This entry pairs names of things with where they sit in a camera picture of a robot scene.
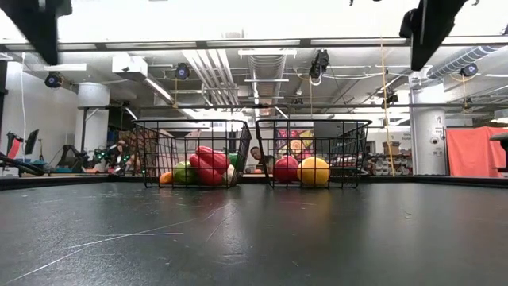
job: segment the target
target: red curtain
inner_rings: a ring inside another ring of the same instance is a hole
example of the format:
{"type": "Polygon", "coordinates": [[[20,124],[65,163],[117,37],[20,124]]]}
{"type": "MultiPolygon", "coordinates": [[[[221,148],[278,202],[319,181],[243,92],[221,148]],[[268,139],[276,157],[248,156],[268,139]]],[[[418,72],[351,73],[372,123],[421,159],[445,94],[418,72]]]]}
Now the red curtain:
{"type": "Polygon", "coordinates": [[[508,133],[507,129],[479,127],[448,129],[446,143],[450,175],[458,177],[502,177],[497,168],[506,167],[505,150],[492,135],[508,133]]]}

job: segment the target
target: pillar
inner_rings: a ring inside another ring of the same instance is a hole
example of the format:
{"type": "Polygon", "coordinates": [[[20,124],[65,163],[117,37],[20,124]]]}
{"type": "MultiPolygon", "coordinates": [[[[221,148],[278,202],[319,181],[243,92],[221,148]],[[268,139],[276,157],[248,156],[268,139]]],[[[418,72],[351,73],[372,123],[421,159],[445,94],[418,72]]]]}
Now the pillar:
{"type": "MultiPolygon", "coordinates": [[[[411,87],[411,103],[445,103],[442,81],[411,87]]],[[[447,175],[444,108],[410,108],[414,175],[447,175]]]]}
{"type": "MultiPolygon", "coordinates": [[[[81,83],[78,90],[78,106],[106,106],[110,104],[110,89],[100,83],[81,83]]],[[[90,108],[87,116],[94,112],[90,108]]],[[[96,148],[105,148],[107,144],[108,110],[98,110],[87,121],[85,129],[84,149],[90,156],[96,148]]],[[[78,110],[76,115],[75,147],[81,151],[81,134],[83,128],[83,110],[78,110]]]]}

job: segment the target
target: person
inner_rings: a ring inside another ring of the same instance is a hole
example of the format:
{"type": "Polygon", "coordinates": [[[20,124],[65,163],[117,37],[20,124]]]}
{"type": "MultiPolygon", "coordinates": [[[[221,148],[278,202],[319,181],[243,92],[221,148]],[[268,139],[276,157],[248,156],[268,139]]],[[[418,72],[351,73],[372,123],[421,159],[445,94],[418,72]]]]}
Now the person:
{"type": "Polygon", "coordinates": [[[274,157],[270,155],[265,155],[264,157],[261,155],[261,149],[260,147],[254,146],[251,148],[251,156],[258,160],[256,169],[264,170],[263,168],[263,162],[266,162],[267,164],[267,170],[268,174],[273,173],[273,161],[274,157]]]}

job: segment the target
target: cardboard box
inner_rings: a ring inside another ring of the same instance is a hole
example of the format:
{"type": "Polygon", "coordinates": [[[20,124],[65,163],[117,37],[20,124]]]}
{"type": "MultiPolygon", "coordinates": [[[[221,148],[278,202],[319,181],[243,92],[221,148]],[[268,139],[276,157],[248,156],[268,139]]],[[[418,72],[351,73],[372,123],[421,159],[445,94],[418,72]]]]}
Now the cardboard box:
{"type": "MultiPolygon", "coordinates": [[[[390,143],[391,143],[391,155],[398,155],[398,154],[400,154],[400,150],[398,148],[400,146],[400,142],[392,141],[390,143]]],[[[387,142],[383,142],[383,149],[384,149],[383,153],[385,155],[390,155],[390,150],[388,149],[388,143],[387,142]]]]}

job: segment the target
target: wire basket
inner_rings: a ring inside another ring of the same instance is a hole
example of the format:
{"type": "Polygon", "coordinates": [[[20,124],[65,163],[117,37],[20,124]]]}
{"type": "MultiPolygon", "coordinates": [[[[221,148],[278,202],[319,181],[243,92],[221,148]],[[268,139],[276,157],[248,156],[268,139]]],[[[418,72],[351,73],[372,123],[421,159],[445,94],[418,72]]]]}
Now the wire basket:
{"type": "Polygon", "coordinates": [[[146,187],[232,187],[241,178],[252,139],[237,120],[135,121],[146,187]]]}
{"type": "Polygon", "coordinates": [[[262,119],[263,172],[272,187],[358,187],[370,120],[262,119]]]}

